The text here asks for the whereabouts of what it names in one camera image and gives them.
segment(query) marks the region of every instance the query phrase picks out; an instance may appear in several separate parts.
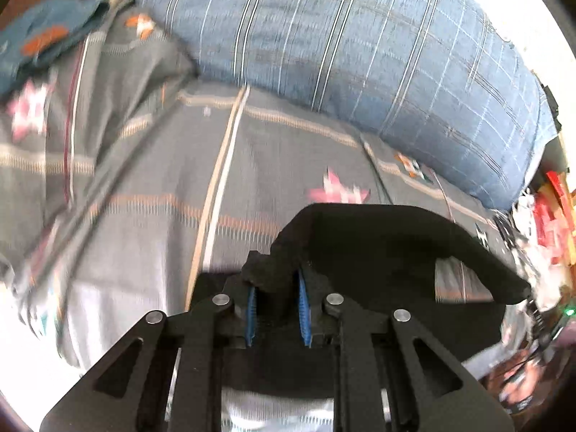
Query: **metal bolt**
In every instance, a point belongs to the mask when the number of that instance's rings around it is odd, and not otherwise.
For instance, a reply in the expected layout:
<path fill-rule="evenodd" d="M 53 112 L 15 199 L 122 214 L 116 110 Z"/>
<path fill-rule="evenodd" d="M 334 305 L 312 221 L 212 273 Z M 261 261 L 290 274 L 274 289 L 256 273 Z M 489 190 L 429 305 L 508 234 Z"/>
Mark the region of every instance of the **metal bolt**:
<path fill-rule="evenodd" d="M 394 310 L 394 318 L 398 321 L 408 321 L 411 315 L 408 310 L 398 309 Z"/>
<path fill-rule="evenodd" d="M 156 323 L 160 323 L 163 319 L 163 315 L 161 311 L 151 311 L 148 315 L 146 315 L 146 322 L 154 325 Z"/>
<path fill-rule="evenodd" d="M 212 302 L 214 302 L 215 305 L 226 305 L 229 301 L 230 297 L 226 294 L 216 294 L 212 297 Z"/>
<path fill-rule="evenodd" d="M 326 302 L 328 302 L 330 305 L 340 305 L 342 302 L 344 302 L 344 297 L 338 293 L 328 294 L 326 296 Z"/>

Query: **black cloth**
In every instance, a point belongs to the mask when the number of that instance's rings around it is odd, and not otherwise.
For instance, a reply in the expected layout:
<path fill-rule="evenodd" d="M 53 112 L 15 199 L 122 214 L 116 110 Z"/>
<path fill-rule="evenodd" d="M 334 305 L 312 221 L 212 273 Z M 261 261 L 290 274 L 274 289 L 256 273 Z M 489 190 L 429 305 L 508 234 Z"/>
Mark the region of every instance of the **black cloth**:
<path fill-rule="evenodd" d="M 436 303 L 436 259 L 448 256 L 473 269 L 495 301 Z M 226 354 L 223 378 L 229 386 L 275 396 L 331 395 L 330 355 L 303 347 L 295 318 L 294 274 L 303 261 L 365 309 L 409 310 L 460 361 L 497 343 L 505 305 L 530 294 L 526 281 L 434 213 L 407 206 L 311 205 L 280 232 L 269 256 L 251 252 L 242 269 L 259 289 L 258 317 L 272 321 L 254 348 Z M 222 291 L 225 279 L 202 274 L 193 303 Z"/>

